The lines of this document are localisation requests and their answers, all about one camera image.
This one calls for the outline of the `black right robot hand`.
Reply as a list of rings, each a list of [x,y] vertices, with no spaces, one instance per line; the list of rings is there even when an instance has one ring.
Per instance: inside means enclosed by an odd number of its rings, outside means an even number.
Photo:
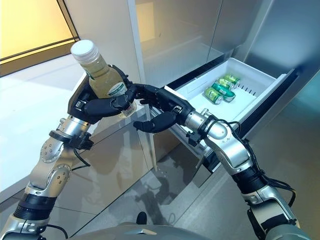
[[[136,96],[142,105],[150,105],[162,113],[148,121],[135,121],[133,126],[145,133],[159,133],[175,124],[185,125],[188,115],[195,108],[185,99],[169,92],[165,88],[158,88],[147,84],[134,84]]]

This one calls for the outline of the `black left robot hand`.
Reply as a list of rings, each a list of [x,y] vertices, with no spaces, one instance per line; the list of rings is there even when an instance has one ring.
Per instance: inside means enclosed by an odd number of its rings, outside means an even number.
[[[117,66],[109,65],[109,67],[124,81],[127,87],[124,94],[111,98],[98,98],[90,87],[89,76],[86,75],[69,99],[67,107],[69,115],[93,125],[102,118],[120,114],[133,103],[137,93],[136,84],[129,81],[128,75]]]

